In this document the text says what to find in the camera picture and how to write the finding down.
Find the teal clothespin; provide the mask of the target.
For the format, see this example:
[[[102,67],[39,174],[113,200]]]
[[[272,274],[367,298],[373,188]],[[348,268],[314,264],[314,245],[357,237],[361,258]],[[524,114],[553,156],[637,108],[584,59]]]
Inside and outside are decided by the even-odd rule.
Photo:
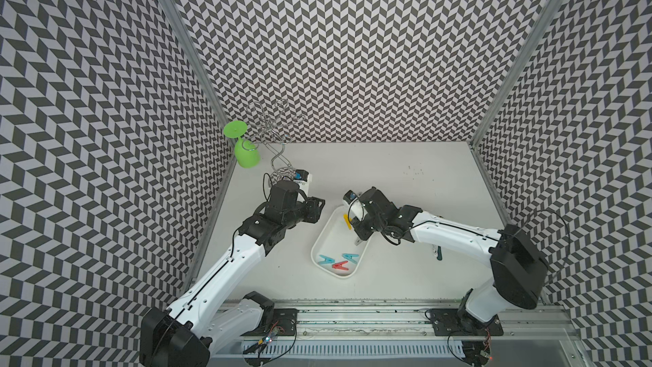
[[[321,260],[318,262],[319,266],[331,266],[336,262],[334,258],[330,258],[324,255],[319,255],[319,256],[321,257]]]
[[[358,254],[343,253],[341,258],[350,266],[357,266],[359,264],[360,256]]]

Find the white plastic storage box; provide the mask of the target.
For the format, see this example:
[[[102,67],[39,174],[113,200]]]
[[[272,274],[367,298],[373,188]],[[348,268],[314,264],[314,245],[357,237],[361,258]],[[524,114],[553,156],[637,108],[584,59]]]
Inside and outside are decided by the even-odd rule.
[[[360,240],[353,228],[352,230],[349,230],[346,226],[343,217],[343,215],[346,214],[346,209],[346,206],[339,206],[334,209],[334,212],[331,214],[311,250],[312,263],[326,274],[332,275],[341,280],[351,278],[355,275],[358,266],[363,261],[368,247],[368,241]],[[331,266],[318,265],[318,262],[321,260],[319,255],[334,258],[336,263],[339,263],[344,261],[341,258],[343,253],[358,254],[360,256],[359,264],[357,266],[349,265],[349,272],[338,272],[337,270],[332,269]]]

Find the red clothespin bottom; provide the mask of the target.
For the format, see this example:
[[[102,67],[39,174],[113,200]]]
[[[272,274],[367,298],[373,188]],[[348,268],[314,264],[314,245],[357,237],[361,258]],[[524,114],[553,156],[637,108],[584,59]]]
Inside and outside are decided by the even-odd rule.
[[[339,263],[333,263],[331,265],[331,268],[337,270],[338,272],[349,272],[350,271],[349,265],[350,263],[348,261],[342,261]]]

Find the teal clothespin bottom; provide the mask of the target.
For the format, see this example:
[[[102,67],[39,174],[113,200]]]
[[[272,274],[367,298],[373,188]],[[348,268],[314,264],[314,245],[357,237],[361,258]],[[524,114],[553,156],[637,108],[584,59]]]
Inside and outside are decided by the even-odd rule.
[[[331,266],[336,262],[334,258],[330,258],[324,255],[319,255],[319,256],[321,257],[321,260],[318,262],[319,266]]]

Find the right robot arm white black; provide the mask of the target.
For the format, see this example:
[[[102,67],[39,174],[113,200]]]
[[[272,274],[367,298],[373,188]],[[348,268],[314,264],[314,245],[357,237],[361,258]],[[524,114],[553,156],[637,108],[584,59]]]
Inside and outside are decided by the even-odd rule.
[[[458,307],[455,320],[463,331],[487,328],[510,307],[533,310],[538,306],[550,263],[520,227],[480,228],[446,220],[420,207],[397,207],[375,187],[361,195],[349,190],[342,200],[361,241],[380,234],[393,246],[403,241],[431,244],[490,268],[491,277],[468,290]]]

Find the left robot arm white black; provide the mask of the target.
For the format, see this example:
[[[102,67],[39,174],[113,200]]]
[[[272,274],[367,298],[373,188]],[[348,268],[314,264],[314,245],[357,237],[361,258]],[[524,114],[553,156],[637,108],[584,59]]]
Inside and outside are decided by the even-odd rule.
[[[220,308],[233,290],[268,256],[289,229],[315,224],[325,201],[308,196],[292,180],[281,180],[234,231],[231,246],[212,268],[165,309],[150,309],[141,321],[143,366],[206,366],[237,337],[258,329],[274,305],[256,292],[227,312]]]

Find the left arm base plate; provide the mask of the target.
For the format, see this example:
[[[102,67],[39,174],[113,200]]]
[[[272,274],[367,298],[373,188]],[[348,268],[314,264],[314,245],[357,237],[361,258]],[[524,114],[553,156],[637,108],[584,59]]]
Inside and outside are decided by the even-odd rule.
[[[298,309],[275,309],[271,314],[264,314],[259,326],[244,333],[243,337],[261,338],[274,329],[279,336],[295,336],[298,314]]]

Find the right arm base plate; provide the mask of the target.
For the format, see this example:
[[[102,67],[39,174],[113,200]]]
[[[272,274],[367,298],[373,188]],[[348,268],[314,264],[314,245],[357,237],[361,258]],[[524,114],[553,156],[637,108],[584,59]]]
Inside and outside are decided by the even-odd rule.
[[[428,309],[424,312],[424,316],[431,323],[434,334],[438,337],[452,335],[499,337],[504,335],[504,328],[497,316],[487,324],[477,322],[467,316],[460,318],[458,311],[453,309]]]

